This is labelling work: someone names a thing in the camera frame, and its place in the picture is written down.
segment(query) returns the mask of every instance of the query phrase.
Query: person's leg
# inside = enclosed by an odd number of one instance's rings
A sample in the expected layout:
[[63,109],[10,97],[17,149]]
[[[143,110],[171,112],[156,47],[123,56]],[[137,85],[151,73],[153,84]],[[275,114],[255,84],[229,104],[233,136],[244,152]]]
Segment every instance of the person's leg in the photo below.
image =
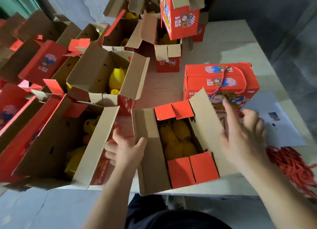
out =
[[135,194],[128,206],[125,228],[163,210],[166,210],[166,205],[161,195],[140,196]]

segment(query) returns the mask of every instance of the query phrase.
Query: red cord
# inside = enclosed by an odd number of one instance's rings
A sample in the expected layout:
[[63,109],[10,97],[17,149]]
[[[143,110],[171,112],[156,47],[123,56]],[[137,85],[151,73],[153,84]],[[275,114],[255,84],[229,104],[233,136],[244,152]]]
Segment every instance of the red cord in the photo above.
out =
[[[243,77],[243,80],[244,80],[244,88],[243,88],[243,90],[241,90],[240,92],[236,92],[236,94],[242,94],[242,93],[244,93],[244,91],[247,89],[247,86],[248,86],[247,79],[245,78],[244,73],[242,72],[242,70],[241,70],[240,68],[235,67],[235,66],[230,66],[230,67],[231,67],[232,69],[237,69],[237,70],[241,73],[241,75],[242,75],[242,77]],[[217,93],[218,90],[222,87],[222,84],[224,83],[224,74],[225,74],[226,70],[227,70],[228,68],[230,68],[230,67],[226,67],[226,68],[224,69],[224,71],[222,72],[222,80],[221,80],[220,86],[219,86],[215,91],[213,91],[212,94]]]
[[317,188],[314,173],[311,171],[312,168],[317,167],[317,164],[307,166],[301,155],[289,146],[281,149],[268,146],[265,149],[271,163],[277,165],[289,181],[293,182],[305,195],[317,199],[315,193],[308,189],[308,186]]

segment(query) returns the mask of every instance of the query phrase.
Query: bundle of red cords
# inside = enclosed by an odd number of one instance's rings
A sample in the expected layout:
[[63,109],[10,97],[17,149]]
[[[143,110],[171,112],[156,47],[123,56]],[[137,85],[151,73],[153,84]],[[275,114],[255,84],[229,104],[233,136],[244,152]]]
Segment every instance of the bundle of red cords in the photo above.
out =
[[289,181],[293,182],[305,195],[317,199],[316,194],[308,189],[308,186],[317,188],[314,173],[311,170],[317,167],[317,164],[307,166],[301,154],[289,146],[281,149],[268,146],[265,149],[271,163],[277,165]]

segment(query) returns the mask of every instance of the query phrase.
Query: left hand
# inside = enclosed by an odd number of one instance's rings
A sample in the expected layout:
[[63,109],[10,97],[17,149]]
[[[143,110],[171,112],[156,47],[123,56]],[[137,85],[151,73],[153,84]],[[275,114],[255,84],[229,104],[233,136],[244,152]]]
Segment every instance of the left hand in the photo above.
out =
[[119,128],[113,131],[113,140],[105,145],[106,157],[116,168],[136,170],[144,156],[144,149],[147,143],[146,138],[141,138],[137,144],[134,138],[124,138],[120,135]]

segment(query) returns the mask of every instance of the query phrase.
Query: forearm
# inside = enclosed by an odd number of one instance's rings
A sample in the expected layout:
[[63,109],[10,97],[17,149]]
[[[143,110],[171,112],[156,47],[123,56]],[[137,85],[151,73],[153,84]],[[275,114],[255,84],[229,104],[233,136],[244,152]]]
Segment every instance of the forearm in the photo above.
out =
[[314,207],[276,166],[255,164],[244,176],[258,192],[276,228],[317,228]]
[[135,171],[115,168],[83,229],[124,228]]

